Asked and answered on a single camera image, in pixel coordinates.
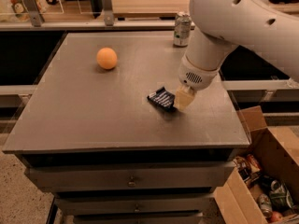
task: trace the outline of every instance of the metal post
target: metal post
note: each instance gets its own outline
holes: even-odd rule
[[[23,2],[28,10],[32,25],[35,27],[41,26],[41,24],[44,22],[44,19],[39,13],[36,0],[23,0]]]
[[[102,0],[102,5],[104,10],[105,25],[113,26],[114,14],[113,14],[112,0]]]

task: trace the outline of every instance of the floor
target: floor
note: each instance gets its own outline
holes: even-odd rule
[[[290,127],[299,136],[299,126]],[[0,134],[0,150],[7,136]],[[15,156],[0,151],[0,167],[0,224],[46,224],[52,195],[42,193],[25,177],[24,167]],[[72,217],[58,211],[54,224],[71,223]],[[225,224],[215,203],[210,204],[199,224]]]

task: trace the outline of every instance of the gray tabletop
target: gray tabletop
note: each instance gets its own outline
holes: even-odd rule
[[[183,112],[166,113],[147,96],[175,93],[185,48],[172,32],[69,34],[9,136],[7,153],[109,149],[245,148],[248,138],[217,77]],[[102,70],[97,51],[118,65]]]

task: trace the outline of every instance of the cabinet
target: cabinet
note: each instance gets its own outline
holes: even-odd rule
[[[249,139],[219,77],[184,111],[147,101],[175,92],[185,48],[173,33],[70,33],[4,151],[75,223],[198,223]],[[118,54],[98,67],[102,47]]]

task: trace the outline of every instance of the silver can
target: silver can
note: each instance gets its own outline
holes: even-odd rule
[[[265,194],[261,194],[258,198],[258,205],[265,218],[270,218],[272,216],[272,204],[269,197]]]
[[[189,43],[192,19],[186,12],[179,12],[176,16],[174,45],[186,47]]]

